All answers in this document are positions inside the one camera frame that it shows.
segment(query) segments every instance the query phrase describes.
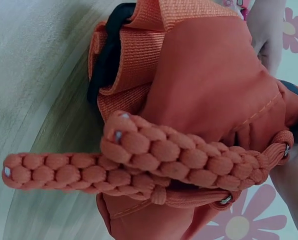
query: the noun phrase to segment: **metal grommet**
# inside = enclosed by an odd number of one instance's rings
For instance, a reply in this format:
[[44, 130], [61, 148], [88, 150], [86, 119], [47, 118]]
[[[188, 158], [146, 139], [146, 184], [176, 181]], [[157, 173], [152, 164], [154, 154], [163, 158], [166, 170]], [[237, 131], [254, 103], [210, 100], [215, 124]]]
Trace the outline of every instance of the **metal grommet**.
[[227, 198], [221, 200], [221, 201], [220, 201], [220, 204], [221, 204], [221, 205], [226, 205], [226, 204], [229, 203], [232, 199], [233, 199], [233, 196], [230, 195], [229, 197], [227, 197]]
[[234, 4], [233, 0], [224, 0], [223, 1], [223, 4], [226, 6], [226, 7], [230, 7], [231, 5]]
[[284, 155], [283, 155], [283, 158], [284, 158], [284, 159], [288, 156], [289, 151], [290, 151], [290, 146], [289, 146], [288, 143], [286, 143], [286, 144], [285, 144]]

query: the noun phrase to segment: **black buckle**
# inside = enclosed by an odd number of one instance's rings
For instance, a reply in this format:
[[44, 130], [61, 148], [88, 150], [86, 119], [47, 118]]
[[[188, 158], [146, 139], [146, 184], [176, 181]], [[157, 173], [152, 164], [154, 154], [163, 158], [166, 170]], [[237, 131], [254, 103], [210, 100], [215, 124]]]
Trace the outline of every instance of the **black buckle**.
[[111, 13], [105, 25], [107, 39], [94, 64], [87, 100], [96, 104], [99, 89], [114, 84], [120, 63], [121, 41], [120, 29], [130, 21], [127, 19], [134, 14], [136, 3], [119, 4]]

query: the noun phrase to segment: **orange bag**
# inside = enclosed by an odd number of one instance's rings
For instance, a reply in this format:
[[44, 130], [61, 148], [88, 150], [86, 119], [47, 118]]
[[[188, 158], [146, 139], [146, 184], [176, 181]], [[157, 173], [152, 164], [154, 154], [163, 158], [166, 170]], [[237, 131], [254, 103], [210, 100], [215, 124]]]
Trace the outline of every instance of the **orange bag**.
[[288, 160], [298, 88], [268, 74], [246, 23], [211, 0], [118, 6], [95, 28], [89, 76], [101, 153], [11, 154], [2, 178], [98, 194], [116, 240], [189, 240]]

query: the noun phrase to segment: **braided handle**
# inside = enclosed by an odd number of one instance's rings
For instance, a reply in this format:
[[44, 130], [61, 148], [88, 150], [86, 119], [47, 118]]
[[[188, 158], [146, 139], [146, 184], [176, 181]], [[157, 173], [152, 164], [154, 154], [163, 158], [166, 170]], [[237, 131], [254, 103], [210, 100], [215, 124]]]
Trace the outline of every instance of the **braided handle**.
[[2, 178], [15, 189], [82, 190], [137, 200], [149, 199], [172, 179], [239, 192], [262, 184], [284, 150], [280, 143], [264, 153], [220, 142], [207, 144], [196, 135], [120, 111], [108, 119], [100, 147], [103, 155], [12, 154], [3, 163]]

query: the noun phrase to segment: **metal eyelet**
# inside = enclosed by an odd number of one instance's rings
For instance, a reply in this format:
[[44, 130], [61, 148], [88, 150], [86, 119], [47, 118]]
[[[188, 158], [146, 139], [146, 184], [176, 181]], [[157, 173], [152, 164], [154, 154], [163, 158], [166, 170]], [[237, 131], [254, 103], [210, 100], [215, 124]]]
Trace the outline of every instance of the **metal eyelet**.
[[288, 157], [289, 151], [290, 151], [290, 146], [289, 146], [288, 143], [286, 143], [286, 145], [285, 145], [285, 151], [284, 151], [284, 155], [283, 155], [283, 158], [284, 158], [284, 159], [285, 159], [286, 157]]
[[221, 200], [219, 203], [220, 203], [221, 205], [226, 205], [226, 204], [229, 203], [232, 199], [233, 199], [233, 196], [230, 195], [230, 196], [228, 196], [227, 198]]

